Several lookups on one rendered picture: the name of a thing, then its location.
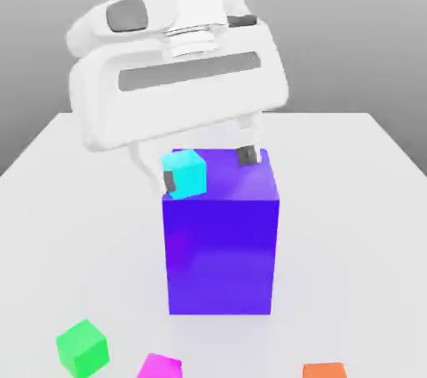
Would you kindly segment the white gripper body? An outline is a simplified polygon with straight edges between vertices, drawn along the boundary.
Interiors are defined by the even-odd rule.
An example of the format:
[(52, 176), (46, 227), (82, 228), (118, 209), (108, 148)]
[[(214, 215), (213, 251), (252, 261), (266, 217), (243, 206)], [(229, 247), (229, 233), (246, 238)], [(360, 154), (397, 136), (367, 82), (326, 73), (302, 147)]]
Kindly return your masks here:
[(226, 28), (218, 44), (211, 53), (172, 58), (145, 39), (81, 58), (69, 93), (84, 144), (117, 149), (286, 104), (288, 83), (266, 23)]

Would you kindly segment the large purple box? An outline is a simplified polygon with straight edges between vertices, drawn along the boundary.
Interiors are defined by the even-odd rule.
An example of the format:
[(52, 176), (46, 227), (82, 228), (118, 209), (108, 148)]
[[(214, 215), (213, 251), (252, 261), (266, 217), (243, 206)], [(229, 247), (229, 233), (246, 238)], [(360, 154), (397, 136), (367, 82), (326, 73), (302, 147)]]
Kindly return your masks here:
[(279, 192), (266, 150), (242, 166), (232, 149), (200, 149), (207, 191), (163, 197), (172, 315), (268, 315), (272, 307)]

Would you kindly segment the small green cube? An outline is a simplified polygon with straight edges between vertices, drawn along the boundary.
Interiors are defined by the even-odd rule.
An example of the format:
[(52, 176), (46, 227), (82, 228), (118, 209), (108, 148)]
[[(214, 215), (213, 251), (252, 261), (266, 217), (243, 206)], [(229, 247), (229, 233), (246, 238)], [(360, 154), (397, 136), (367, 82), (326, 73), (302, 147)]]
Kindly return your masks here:
[(89, 378), (109, 361), (106, 336), (88, 319), (56, 338), (58, 356), (72, 378)]

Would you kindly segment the small magenta cube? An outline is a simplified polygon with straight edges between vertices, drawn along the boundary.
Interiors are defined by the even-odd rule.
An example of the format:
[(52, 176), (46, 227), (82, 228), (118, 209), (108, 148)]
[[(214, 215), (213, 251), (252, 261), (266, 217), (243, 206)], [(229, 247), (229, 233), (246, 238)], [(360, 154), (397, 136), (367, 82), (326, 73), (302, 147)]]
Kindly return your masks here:
[(137, 378), (183, 378), (182, 361), (149, 353)]

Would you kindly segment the small orange cube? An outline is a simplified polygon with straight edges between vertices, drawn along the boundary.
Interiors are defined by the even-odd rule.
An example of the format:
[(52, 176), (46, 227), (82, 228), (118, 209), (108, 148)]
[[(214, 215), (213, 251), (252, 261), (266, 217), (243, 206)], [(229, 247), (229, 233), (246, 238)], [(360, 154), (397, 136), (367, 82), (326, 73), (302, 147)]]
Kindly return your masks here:
[(347, 378), (344, 365), (340, 362), (306, 364), (302, 378)]

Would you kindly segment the small cyan cube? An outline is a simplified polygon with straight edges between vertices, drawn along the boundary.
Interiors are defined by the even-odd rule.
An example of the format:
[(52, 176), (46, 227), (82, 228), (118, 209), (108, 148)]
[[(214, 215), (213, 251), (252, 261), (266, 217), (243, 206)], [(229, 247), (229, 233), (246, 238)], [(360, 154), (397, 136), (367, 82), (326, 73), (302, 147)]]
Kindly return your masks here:
[(194, 149), (165, 154), (162, 164), (165, 184), (173, 199), (186, 199), (206, 192), (206, 162)]

